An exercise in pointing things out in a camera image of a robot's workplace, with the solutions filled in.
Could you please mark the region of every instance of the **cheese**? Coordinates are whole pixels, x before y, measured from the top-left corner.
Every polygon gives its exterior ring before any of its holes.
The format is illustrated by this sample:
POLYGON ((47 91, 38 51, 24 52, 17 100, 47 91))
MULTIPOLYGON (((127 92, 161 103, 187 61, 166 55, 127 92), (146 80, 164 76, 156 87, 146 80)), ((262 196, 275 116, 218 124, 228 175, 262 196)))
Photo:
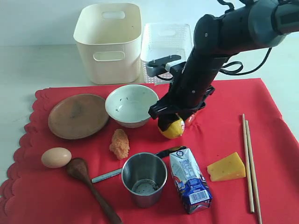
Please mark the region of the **cheese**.
POLYGON ((244 163, 237 152, 207 166, 207 172, 211 181, 227 181, 246 177, 244 163))

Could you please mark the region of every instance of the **milk carton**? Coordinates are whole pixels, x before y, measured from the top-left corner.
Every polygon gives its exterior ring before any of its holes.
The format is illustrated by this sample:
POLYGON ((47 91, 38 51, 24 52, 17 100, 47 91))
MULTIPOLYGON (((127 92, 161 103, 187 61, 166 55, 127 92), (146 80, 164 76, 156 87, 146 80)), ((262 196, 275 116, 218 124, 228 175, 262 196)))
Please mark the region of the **milk carton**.
POLYGON ((188 214, 211 205, 212 194, 189 148, 170 154, 171 175, 188 214))

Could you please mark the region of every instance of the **chopsticks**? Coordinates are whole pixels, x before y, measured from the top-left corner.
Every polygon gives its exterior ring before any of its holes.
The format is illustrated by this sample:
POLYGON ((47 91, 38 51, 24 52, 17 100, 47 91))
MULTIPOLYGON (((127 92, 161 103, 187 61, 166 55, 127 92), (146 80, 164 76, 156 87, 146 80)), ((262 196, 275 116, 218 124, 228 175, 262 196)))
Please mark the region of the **chopsticks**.
POLYGON ((253 160, 250 130, 249 130, 248 120, 245 120, 244 114, 242 115, 242 122, 243 122, 244 148, 245 148, 245 157, 246 157, 246 175, 247 175, 248 191, 249 191, 250 212, 254 212, 253 195, 252 195, 252 187, 251 187, 251 179, 250 179, 250 173, 251 173, 255 202, 256 202, 256 209, 258 215, 258 223, 262 224, 263 222, 262 222, 262 215, 261 215, 261 206, 260 206, 260 200, 258 196, 256 169, 253 160))

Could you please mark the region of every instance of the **wooden spoon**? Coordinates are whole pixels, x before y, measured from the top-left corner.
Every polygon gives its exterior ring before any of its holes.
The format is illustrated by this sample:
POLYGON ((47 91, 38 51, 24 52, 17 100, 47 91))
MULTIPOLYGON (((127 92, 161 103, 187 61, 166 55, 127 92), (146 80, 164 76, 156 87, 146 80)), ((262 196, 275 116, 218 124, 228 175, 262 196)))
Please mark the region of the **wooden spoon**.
POLYGON ((89 174, 87 163, 82 158, 74 158, 66 165, 66 171, 68 175, 82 181, 91 190, 99 204, 101 205, 104 213, 107 215, 110 223, 122 224, 121 218, 116 214, 114 209, 108 204, 108 202, 102 197, 102 195, 93 186, 89 174))

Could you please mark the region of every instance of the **white ceramic bowl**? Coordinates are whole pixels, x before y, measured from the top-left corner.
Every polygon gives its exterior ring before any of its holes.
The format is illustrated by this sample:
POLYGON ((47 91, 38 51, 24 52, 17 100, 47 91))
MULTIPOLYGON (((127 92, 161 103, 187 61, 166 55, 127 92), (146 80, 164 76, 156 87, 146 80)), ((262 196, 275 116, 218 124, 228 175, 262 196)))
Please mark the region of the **white ceramic bowl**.
POLYGON ((144 85, 129 84, 109 94, 105 108, 110 117, 123 127, 135 128, 150 119, 150 106, 159 100, 158 95, 144 85))

